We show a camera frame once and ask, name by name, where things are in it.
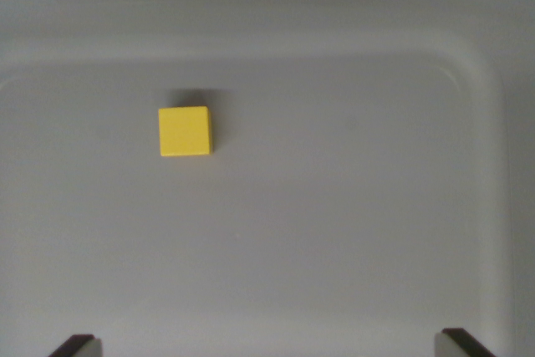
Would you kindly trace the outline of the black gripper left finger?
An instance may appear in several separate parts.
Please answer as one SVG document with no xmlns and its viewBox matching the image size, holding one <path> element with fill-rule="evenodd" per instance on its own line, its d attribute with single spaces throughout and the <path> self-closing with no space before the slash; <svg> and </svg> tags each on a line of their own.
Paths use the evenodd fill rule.
<svg viewBox="0 0 535 357">
<path fill-rule="evenodd" d="M 49 357 L 102 357 L 102 341 L 92 334 L 74 334 Z"/>
</svg>

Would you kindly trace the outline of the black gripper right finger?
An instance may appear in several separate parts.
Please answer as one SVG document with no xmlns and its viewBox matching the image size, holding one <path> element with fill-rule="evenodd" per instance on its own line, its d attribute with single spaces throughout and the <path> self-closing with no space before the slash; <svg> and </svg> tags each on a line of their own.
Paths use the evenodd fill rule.
<svg viewBox="0 0 535 357">
<path fill-rule="evenodd" d="M 463 328 L 445 328 L 434 338 L 435 357 L 495 357 Z"/>
</svg>

